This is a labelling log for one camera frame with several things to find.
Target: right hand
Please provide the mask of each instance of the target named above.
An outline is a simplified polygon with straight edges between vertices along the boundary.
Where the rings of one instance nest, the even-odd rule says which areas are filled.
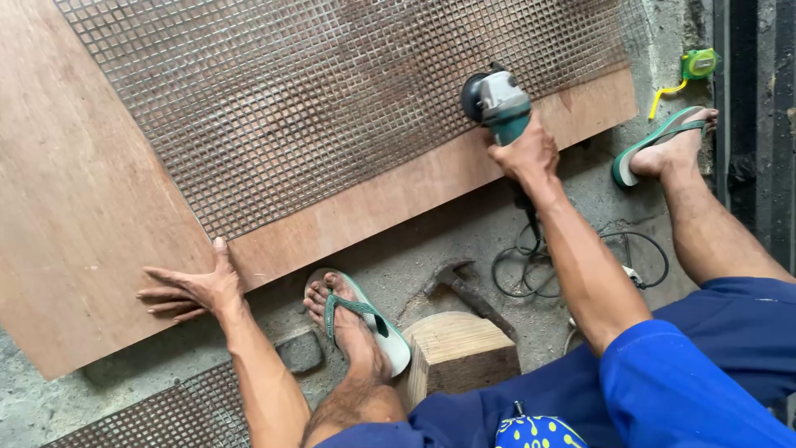
[[[539,112],[531,114],[528,126],[516,140],[506,146],[492,145],[488,151],[512,179],[535,178],[539,174],[556,175],[558,146],[556,139],[544,130]]]
[[[168,286],[143,289],[138,299],[160,300],[151,305],[149,313],[177,311],[174,322],[211,312],[220,317],[224,312],[235,312],[248,304],[244,300],[244,289],[238,273],[229,262],[229,248],[222,237],[213,242],[216,252],[216,269],[206,274],[188,274],[147,266],[144,272]]]

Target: hammer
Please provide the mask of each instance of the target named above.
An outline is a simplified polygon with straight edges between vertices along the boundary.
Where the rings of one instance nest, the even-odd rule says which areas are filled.
[[[448,285],[453,289],[464,303],[478,314],[479,317],[489,319],[490,322],[500,328],[511,340],[515,340],[517,330],[503,316],[492,308],[480,294],[475,292],[475,288],[468,285],[456,272],[455,269],[475,263],[475,260],[453,260],[446,261],[441,267],[434,271],[431,280],[421,289],[421,293],[429,297],[439,285]]]

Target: dusty floor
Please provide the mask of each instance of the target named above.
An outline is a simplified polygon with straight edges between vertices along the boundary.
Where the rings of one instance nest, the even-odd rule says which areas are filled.
[[[662,2],[645,0],[654,38],[649,54],[634,55],[636,96],[640,115],[591,139],[587,145],[564,150],[560,175],[575,207],[596,230],[641,229],[656,238],[674,259],[669,218],[658,185],[643,183],[630,191],[611,180],[613,156],[640,140],[656,123],[686,105],[709,104],[706,84],[693,83],[676,99],[663,103],[658,118],[648,123],[646,111],[656,88],[679,83],[679,56],[684,47],[709,46],[711,10],[707,0]],[[710,162],[704,162],[705,170]],[[513,243],[524,218],[510,203],[507,186],[497,181],[431,210],[367,241],[319,262],[351,274],[391,320],[403,328],[422,316],[466,310],[450,295],[416,297],[435,267],[448,258],[471,257],[481,294],[506,316],[522,335],[518,347],[524,371],[560,356],[567,336],[568,313],[557,299],[511,299],[491,284],[494,255]],[[611,245],[626,260],[625,247]],[[651,246],[630,242],[633,267],[644,280],[661,272],[661,259]],[[517,266],[506,266],[508,270]],[[248,295],[260,326],[273,341],[310,328],[302,313],[302,288],[310,267]],[[645,291],[655,308],[683,297],[695,288],[675,263],[666,281]],[[326,364],[300,378],[307,398],[315,404],[345,373],[339,351],[322,346]],[[179,379],[228,360],[223,336],[212,319],[171,328],[63,378],[45,382],[0,332],[0,446],[31,448],[52,441],[111,412],[161,391]]]

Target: grinder disc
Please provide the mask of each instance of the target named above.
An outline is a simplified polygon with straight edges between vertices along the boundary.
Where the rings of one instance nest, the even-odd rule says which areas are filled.
[[[467,78],[467,81],[462,87],[462,93],[459,96],[459,102],[464,109],[464,115],[474,122],[481,124],[483,121],[483,111],[481,110],[481,81],[489,76],[488,73],[475,73],[473,76]]]

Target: yellow tape measure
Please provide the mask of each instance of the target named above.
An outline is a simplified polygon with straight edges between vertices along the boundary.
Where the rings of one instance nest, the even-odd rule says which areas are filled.
[[[681,58],[683,71],[683,83],[677,87],[662,88],[655,92],[655,99],[650,110],[650,120],[655,118],[657,103],[661,100],[661,95],[680,92],[688,84],[689,80],[700,80],[709,77],[716,70],[719,64],[719,54],[713,49],[693,49]]]

